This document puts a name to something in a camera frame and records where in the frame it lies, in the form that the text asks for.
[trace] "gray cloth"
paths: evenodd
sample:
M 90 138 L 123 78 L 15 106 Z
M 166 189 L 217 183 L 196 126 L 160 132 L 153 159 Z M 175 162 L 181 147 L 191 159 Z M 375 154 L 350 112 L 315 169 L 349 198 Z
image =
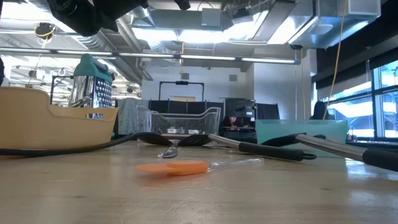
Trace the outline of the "gray cloth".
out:
M 135 134 L 137 130 L 137 106 L 149 107 L 148 100 L 126 98 L 118 100 L 118 134 Z

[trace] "table surface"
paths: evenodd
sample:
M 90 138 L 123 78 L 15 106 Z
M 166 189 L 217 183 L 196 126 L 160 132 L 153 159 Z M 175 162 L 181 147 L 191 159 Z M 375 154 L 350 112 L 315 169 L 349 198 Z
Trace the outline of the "table surface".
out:
M 398 173 L 344 158 L 265 159 L 206 174 L 145 174 L 164 147 L 136 142 L 50 157 L 0 157 L 2 223 L 398 223 Z M 179 148 L 176 159 L 251 156 Z

